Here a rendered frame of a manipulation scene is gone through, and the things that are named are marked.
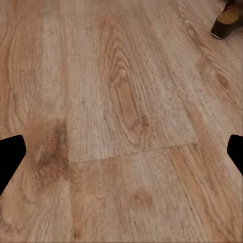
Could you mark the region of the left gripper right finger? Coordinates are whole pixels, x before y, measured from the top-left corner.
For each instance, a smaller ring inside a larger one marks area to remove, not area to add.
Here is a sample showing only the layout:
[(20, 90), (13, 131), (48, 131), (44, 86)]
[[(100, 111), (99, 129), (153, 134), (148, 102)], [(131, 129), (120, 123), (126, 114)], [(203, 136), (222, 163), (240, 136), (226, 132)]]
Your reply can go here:
[(227, 153), (243, 175), (243, 137), (231, 135)]

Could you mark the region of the sandal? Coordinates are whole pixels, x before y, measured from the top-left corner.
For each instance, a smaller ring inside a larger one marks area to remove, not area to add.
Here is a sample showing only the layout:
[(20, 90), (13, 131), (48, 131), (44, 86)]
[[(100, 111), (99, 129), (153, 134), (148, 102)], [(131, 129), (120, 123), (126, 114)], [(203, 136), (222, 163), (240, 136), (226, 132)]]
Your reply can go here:
[(211, 35), (223, 39), (227, 37), (234, 26), (243, 26), (243, 0), (228, 0), (223, 13), (213, 25)]

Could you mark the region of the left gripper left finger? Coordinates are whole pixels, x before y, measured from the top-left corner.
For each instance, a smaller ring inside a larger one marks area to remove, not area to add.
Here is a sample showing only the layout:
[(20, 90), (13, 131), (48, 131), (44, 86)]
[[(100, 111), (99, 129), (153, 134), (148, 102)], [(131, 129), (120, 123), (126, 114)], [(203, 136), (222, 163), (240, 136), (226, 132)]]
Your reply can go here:
[(26, 154), (22, 135), (0, 140), (0, 195)]

